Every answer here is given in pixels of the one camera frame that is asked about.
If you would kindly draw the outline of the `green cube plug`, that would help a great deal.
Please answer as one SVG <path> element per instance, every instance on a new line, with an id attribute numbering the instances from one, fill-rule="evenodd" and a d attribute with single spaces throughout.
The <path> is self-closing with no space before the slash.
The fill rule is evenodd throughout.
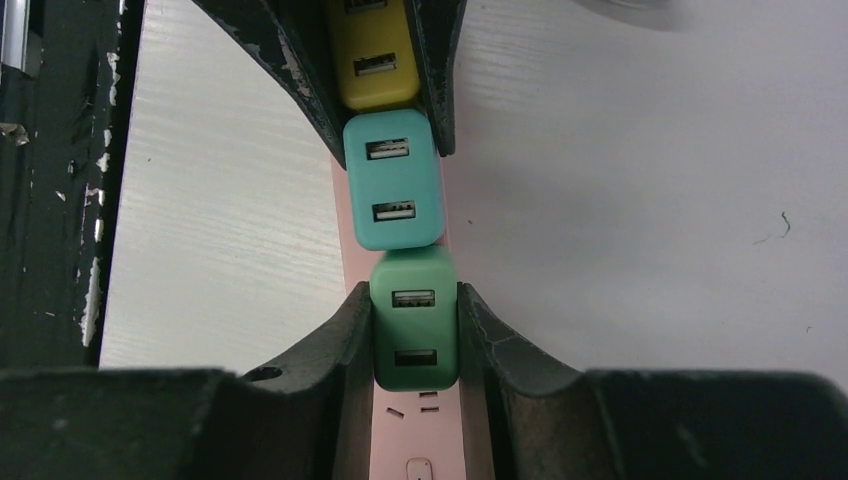
<path id="1" fill-rule="evenodd" d="M 374 375 L 391 392 L 440 391 L 458 378 L 458 276 L 444 246 L 392 250 L 369 281 Z"/>

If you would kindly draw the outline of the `teal cube plug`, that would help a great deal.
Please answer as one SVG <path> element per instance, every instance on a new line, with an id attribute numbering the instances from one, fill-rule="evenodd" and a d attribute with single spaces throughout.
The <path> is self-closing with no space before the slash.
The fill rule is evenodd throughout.
<path id="1" fill-rule="evenodd" d="M 415 109 L 353 117 L 343 129 L 355 238 L 369 251 L 424 247 L 445 231 L 441 164 Z"/>

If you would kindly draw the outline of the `pink power strip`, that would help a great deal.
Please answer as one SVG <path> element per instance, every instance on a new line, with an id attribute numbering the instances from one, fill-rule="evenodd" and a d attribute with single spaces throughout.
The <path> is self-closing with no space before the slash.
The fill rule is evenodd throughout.
<path id="1" fill-rule="evenodd" d="M 347 173 L 332 160 L 345 290 L 369 278 L 380 258 L 356 241 Z M 464 479 L 463 432 L 459 386 L 433 392 L 387 392 L 374 386 L 371 479 Z M 431 469 L 408 474 L 408 466 Z"/>

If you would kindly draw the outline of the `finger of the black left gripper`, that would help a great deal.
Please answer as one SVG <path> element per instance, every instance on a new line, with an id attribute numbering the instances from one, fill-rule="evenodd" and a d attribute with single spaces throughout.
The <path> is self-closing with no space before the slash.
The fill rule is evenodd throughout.
<path id="1" fill-rule="evenodd" d="M 421 84 L 421 104 L 442 157 L 456 151 L 454 65 L 466 0 L 403 2 Z"/>
<path id="2" fill-rule="evenodd" d="M 338 90 L 323 1 L 195 0 L 294 100 L 336 163 L 346 167 L 348 108 Z"/>

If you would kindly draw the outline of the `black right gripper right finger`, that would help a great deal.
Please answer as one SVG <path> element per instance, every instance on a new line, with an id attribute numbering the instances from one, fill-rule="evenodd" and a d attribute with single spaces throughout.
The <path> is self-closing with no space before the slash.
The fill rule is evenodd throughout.
<path id="1" fill-rule="evenodd" d="M 751 370 L 578 371 L 458 287 L 470 479 L 843 479 L 847 397 Z"/>

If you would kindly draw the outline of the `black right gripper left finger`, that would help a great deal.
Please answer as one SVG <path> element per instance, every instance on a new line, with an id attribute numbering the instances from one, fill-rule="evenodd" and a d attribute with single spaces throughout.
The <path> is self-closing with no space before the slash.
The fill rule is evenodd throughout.
<path id="1" fill-rule="evenodd" d="M 37 369 L 1 375 L 5 479 L 365 479 L 372 303 L 358 284 L 320 327 L 236 375 Z"/>

